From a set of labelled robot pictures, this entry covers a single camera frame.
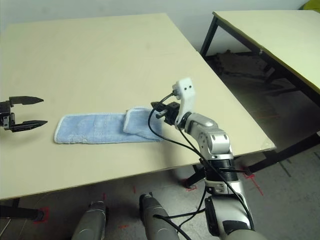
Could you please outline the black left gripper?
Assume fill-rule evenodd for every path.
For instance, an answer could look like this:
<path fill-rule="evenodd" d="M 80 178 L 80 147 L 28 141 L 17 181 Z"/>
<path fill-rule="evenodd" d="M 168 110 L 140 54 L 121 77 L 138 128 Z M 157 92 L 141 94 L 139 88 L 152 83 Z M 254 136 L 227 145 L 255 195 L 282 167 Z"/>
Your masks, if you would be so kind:
<path fill-rule="evenodd" d="M 47 123 L 46 120 L 30 120 L 15 124 L 15 114 L 11 113 L 11 108 L 16 104 L 33 105 L 44 100 L 34 96 L 11 96 L 9 100 L 0 103 L 0 126 L 6 131 L 23 132 L 41 127 Z"/>

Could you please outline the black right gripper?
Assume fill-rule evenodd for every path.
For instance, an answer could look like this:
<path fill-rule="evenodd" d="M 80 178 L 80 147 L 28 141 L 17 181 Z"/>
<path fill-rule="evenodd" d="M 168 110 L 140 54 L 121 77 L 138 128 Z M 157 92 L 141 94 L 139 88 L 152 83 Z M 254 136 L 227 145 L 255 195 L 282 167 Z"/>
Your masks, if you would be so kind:
<path fill-rule="evenodd" d="M 177 102 L 171 102 L 169 104 L 164 104 L 160 101 L 154 101 L 150 103 L 155 111 L 160 111 L 156 114 L 156 118 L 160 119 L 164 117 L 164 122 L 168 125 L 174 125 L 176 118 L 179 114 L 180 104 Z"/>

